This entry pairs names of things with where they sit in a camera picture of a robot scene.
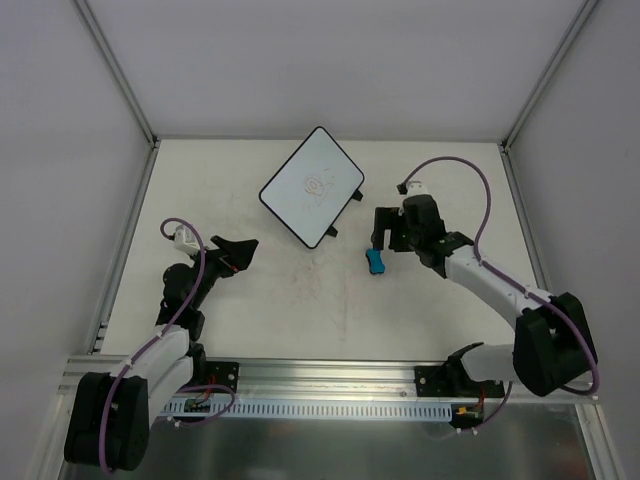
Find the blue whiteboard eraser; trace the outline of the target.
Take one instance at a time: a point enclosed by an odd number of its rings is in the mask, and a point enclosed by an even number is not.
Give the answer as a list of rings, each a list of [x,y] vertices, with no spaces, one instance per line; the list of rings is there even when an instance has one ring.
[[[382,275],[385,273],[386,267],[381,257],[381,251],[375,248],[368,248],[365,251],[365,258],[368,263],[369,273],[371,275]]]

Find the white whiteboard black frame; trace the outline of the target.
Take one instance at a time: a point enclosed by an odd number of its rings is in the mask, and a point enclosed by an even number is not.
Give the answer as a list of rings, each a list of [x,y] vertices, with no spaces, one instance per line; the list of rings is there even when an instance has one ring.
[[[327,235],[347,204],[362,199],[364,172],[318,126],[259,191],[260,202],[308,249]]]

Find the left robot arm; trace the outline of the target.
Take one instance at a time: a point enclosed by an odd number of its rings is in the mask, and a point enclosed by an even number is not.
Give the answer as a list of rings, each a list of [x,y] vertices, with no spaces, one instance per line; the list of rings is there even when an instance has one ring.
[[[217,280],[248,269],[259,242],[214,236],[213,248],[200,249],[180,232],[171,238],[191,261],[163,273],[151,336],[111,370],[87,372],[79,380],[64,444],[68,463],[108,473],[136,469],[165,405],[182,388],[197,390],[208,381],[200,306]]]

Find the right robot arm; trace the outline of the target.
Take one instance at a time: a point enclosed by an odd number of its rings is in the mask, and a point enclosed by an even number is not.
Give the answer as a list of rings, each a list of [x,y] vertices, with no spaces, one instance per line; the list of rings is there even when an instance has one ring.
[[[482,258],[475,241],[446,229],[431,195],[376,208],[371,243],[366,258],[372,274],[385,270],[384,249],[414,253],[423,266],[473,293],[512,328],[510,344],[477,342],[447,358],[447,381],[455,393],[470,395],[483,382],[498,381],[520,383],[543,397],[569,391],[570,382],[585,373],[592,384],[582,393],[597,390],[597,353],[580,300],[526,287],[500,271]]]

